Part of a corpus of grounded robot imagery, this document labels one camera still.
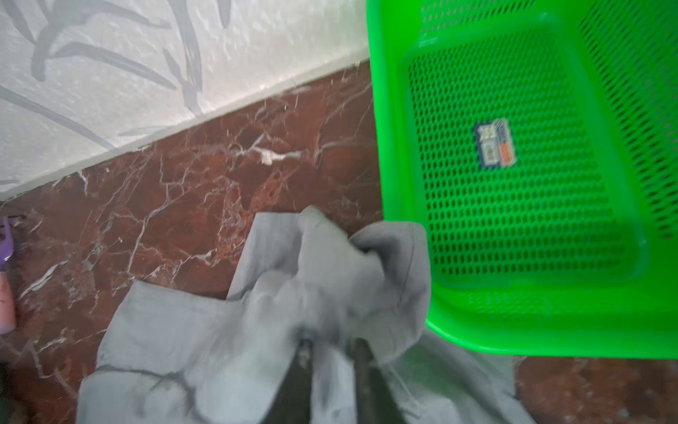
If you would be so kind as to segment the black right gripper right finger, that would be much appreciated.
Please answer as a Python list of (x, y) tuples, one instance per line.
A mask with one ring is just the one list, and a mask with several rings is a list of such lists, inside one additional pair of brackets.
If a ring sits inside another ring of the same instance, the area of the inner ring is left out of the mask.
[(351, 347), (358, 424), (406, 424), (370, 344), (355, 338)]

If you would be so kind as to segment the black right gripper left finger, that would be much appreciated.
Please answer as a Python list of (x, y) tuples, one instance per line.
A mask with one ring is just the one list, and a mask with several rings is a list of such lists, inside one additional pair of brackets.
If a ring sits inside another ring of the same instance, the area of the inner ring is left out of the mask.
[(312, 420), (314, 342), (302, 339), (262, 424), (309, 424)]

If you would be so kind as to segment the grey long sleeve shirt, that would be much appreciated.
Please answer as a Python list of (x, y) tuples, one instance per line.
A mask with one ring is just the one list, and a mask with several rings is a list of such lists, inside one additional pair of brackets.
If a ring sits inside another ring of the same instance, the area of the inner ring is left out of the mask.
[(350, 235), (317, 208), (259, 213), (232, 292), (138, 281), (79, 389), (79, 423), (261, 423), (302, 339), (314, 342), (312, 420), (358, 423), (352, 342), (374, 353), (406, 423), (529, 423), (510, 357), (426, 326), (427, 234), (409, 222)]

